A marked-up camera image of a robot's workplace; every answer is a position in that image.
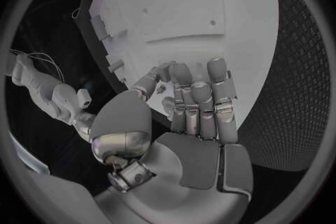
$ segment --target wire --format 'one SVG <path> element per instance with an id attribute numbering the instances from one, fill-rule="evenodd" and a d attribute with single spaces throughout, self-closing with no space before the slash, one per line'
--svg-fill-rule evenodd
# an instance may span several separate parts
<path id="1" fill-rule="evenodd" d="M 24 55 L 27 55 L 29 58 L 36 59 L 36 60 L 41 60 L 43 62 L 47 62 L 47 63 L 52 64 L 55 67 L 55 69 L 57 71 L 57 75 L 58 75 L 59 79 L 61 80 L 61 82 L 65 83 L 65 79 L 64 79 L 64 75 L 63 75 L 62 70 L 58 67 L 58 65 L 53 60 L 53 58 L 50 55 L 48 55 L 47 53 L 42 53 L 42 52 L 25 53 L 25 52 L 22 52 L 22 51 L 17 50 L 17 49 L 11 49 L 11 52 L 15 53 L 15 54 L 24 54 Z"/>

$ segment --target dark background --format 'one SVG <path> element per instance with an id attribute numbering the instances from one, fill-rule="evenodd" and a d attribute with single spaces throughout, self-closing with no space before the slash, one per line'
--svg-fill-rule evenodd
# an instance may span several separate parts
<path id="1" fill-rule="evenodd" d="M 76 8 L 79 4 L 79 0 L 71 0 L 71 4 L 67 6 L 68 10 L 64 10 L 64 5 L 62 5 L 62 1 L 68 1 L 68 0 L 50 0 L 55 1 L 59 3 L 60 10 L 54 10 L 51 11 L 55 15 L 56 13 L 66 13 L 72 10 L 72 8 Z M 6 0 L 1 0 L 1 6 L 0 8 L 4 8 L 4 3 Z M 36 4 L 37 7 L 41 8 L 41 5 L 39 3 Z M 102 75 L 100 74 L 98 68 L 92 63 L 92 59 L 90 59 L 90 54 L 83 48 L 83 46 L 73 46 L 73 44 L 83 44 L 83 41 L 81 40 L 80 36 L 75 34 L 72 39 L 68 40 L 67 37 L 70 36 L 70 32 L 76 32 L 76 28 L 72 24 L 72 22 L 68 19 L 62 18 L 62 16 L 59 16 L 59 20 L 55 20 L 53 22 L 50 22 L 50 25 L 46 25 L 46 29 L 52 24 L 54 24 L 54 27 L 57 29 L 54 31 L 54 34 L 56 33 L 64 33 L 63 36 L 58 36 L 55 38 L 54 42 L 57 44 L 62 44 L 64 47 L 69 46 L 69 44 L 72 44 L 72 49 L 75 51 L 81 50 L 80 54 L 82 59 L 84 59 L 84 62 L 79 63 L 79 66 L 77 68 L 73 68 L 72 62 L 74 60 L 77 60 L 76 54 L 70 53 L 72 55 L 72 58 L 64 61 L 64 73 L 66 75 L 66 80 L 68 83 L 70 83 L 73 86 L 85 86 L 89 87 L 91 90 L 91 94 L 94 96 L 97 96 L 94 98 L 95 103 L 92 106 L 92 111 L 99 110 L 99 108 L 110 98 L 114 96 L 114 93 L 110 90 L 107 82 L 104 80 Z M 17 48 L 20 48 L 20 44 L 23 44 L 25 39 L 34 39 L 36 40 L 37 37 L 34 35 L 33 32 L 29 32 L 30 36 L 24 36 L 21 35 L 18 38 L 16 38 L 16 46 Z M 62 55 L 57 55 L 57 51 L 50 51 L 49 52 L 52 56 L 56 54 L 56 57 L 59 57 L 61 59 Z M 11 90 L 13 91 L 22 91 L 20 88 L 13 87 Z M 28 96 L 23 96 L 21 98 L 22 102 L 30 102 L 30 99 Z M 12 113 L 12 119 L 15 119 L 15 110 L 10 111 L 9 114 Z M 42 114 L 39 114 L 38 109 L 35 111 L 28 110 L 27 113 L 37 113 L 39 116 L 42 116 Z M 44 120 L 48 121 L 50 120 L 47 116 L 44 117 Z M 66 138 L 59 138 L 59 139 L 66 139 L 64 141 L 64 144 L 67 146 L 64 148 L 48 148 L 52 147 L 52 143 L 50 145 L 47 145 L 47 148 L 44 150 L 44 152 L 40 152 L 39 158 L 45 160 L 49 165 L 51 165 L 51 169 L 55 171 L 57 174 L 64 173 L 64 177 L 66 177 L 66 174 L 71 174 L 69 171 L 71 170 L 71 163 L 76 164 L 76 159 L 81 159 L 84 163 L 86 174 L 83 173 L 81 175 L 72 174 L 71 176 L 73 178 L 69 178 L 70 180 L 82 180 L 82 184 L 85 185 L 90 189 L 90 191 L 94 193 L 98 193 L 101 189 L 105 187 L 106 182 L 104 180 L 101 180 L 100 182 L 97 182 L 97 178 L 99 178 L 99 173 L 101 175 L 105 175 L 106 170 L 97 165 L 95 162 L 92 162 L 91 159 L 93 158 L 85 158 L 82 159 L 83 156 L 87 156 L 84 154 L 84 152 L 87 151 L 85 143 L 82 143 L 80 138 L 76 136 L 72 132 L 72 130 L 67 129 L 66 126 L 64 127 L 62 124 L 58 126 L 60 128 L 59 130 L 62 130 L 62 132 L 68 133 L 68 137 Z M 76 153 L 73 153 L 73 148 L 76 146 Z M 32 143 L 30 150 L 34 152 L 34 144 Z M 57 152 L 57 156 L 54 156 L 51 154 L 51 151 Z M 261 167 L 257 167 L 260 172 L 267 173 L 268 174 L 268 180 L 278 180 L 279 176 L 282 178 L 283 182 L 286 182 L 287 175 L 286 173 L 270 173 L 269 171 L 262 171 L 263 169 Z M 336 167 L 334 167 L 333 171 L 331 172 L 329 179 L 325 183 L 324 187 L 320 191 L 319 195 L 316 196 L 315 200 L 311 203 L 311 205 L 307 208 L 307 210 L 294 222 L 294 223 L 310 223 L 314 222 L 314 219 L 319 220 L 320 222 L 335 222 L 336 216 L 334 215 L 334 206 L 333 206 L 333 198 L 334 194 L 336 193 L 334 190 L 334 182 L 336 182 Z M 30 210 L 26 207 L 24 202 L 21 201 L 21 199 L 16 194 L 14 188 L 8 181 L 5 173 L 3 170 L 0 170 L 0 186 L 2 188 L 2 191 L 0 193 L 0 219 L 2 223 L 39 223 L 38 219 L 30 212 Z M 272 197 L 269 197 L 270 204 L 272 204 Z"/>

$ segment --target mesh surface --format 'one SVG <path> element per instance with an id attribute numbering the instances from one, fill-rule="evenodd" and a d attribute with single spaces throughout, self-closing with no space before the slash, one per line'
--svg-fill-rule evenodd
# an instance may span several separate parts
<path id="1" fill-rule="evenodd" d="M 262 91 L 239 129 L 254 164 L 308 168 L 329 114 L 329 66 L 314 18 L 303 0 L 279 0 L 276 50 Z"/>

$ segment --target black mesh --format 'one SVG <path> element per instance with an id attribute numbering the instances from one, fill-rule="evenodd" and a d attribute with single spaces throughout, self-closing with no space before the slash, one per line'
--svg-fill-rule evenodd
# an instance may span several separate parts
<path id="1" fill-rule="evenodd" d="M 303 0 L 279 0 L 278 40 L 263 89 L 239 129 L 257 165 L 308 168 L 329 114 L 329 65 L 314 18 Z"/>

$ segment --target white curved panel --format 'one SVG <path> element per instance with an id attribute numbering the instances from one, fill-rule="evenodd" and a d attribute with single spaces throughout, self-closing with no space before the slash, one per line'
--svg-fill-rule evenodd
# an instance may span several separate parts
<path id="1" fill-rule="evenodd" d="M 251 110 L 272 62 L 278 31 L 277 0 L 93 0 L 91 17 L 100 15 L 110 35 L 102 42 L 115 73 L 131 86 L 153 66 L 175 60 L 189 65 L 197 80 L 199 64 L 221 55 L 234 77 L 237 126 Z M 148 104 L 165 114 L 161 101 Z"/>

